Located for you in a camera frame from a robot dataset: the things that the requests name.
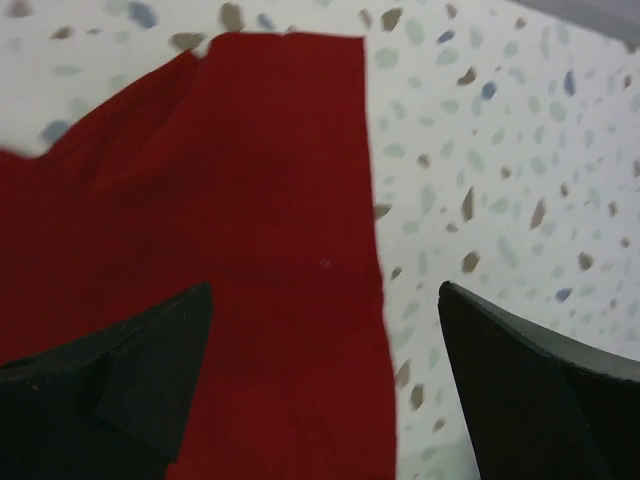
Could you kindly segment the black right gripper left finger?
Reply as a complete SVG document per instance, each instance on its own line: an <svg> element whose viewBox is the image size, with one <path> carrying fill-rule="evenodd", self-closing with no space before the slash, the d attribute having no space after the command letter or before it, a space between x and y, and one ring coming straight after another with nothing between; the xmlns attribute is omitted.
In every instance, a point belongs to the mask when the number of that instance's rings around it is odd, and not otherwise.
<svg viewBox="0 0 640 480"><path fill-rule="evenodd" d="M212 313L202 283L2 365L2 478L165 478L179 456Z"/></svg>

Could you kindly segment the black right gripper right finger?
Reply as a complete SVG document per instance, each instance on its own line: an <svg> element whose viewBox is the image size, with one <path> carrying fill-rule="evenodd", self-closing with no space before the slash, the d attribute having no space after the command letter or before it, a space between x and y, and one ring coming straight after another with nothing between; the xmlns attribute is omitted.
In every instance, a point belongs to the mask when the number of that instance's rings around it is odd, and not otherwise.
<svg viewBox="0 0 640 480"><path fill-rule="evenodd" d="M452 282L438 312L481 478L638 479L638 362Z"/></svg>

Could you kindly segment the red t shirt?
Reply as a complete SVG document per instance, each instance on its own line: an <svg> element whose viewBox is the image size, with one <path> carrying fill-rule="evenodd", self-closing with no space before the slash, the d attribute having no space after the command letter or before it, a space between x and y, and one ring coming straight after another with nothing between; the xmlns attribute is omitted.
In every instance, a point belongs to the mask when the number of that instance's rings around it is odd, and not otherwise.
<svg viewBox="0 0 640 480"><path fill-rule="evenodd" d="M359 38L227 33L1 154L1 358L207 282L172 479L391 479Z"/></svg>

